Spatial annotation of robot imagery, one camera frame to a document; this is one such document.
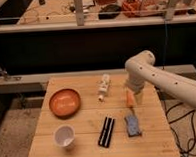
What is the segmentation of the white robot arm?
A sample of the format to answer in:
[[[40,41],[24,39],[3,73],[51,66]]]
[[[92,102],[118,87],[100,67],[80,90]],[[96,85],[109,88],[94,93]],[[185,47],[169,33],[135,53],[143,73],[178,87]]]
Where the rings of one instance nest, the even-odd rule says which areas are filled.
[[[154,67],[155,61],[154,54],[149,50],[128,58],[125,62],[128,74],[126,85],[139,94],[145,82],[149,82],[196,109],[196,80]]]

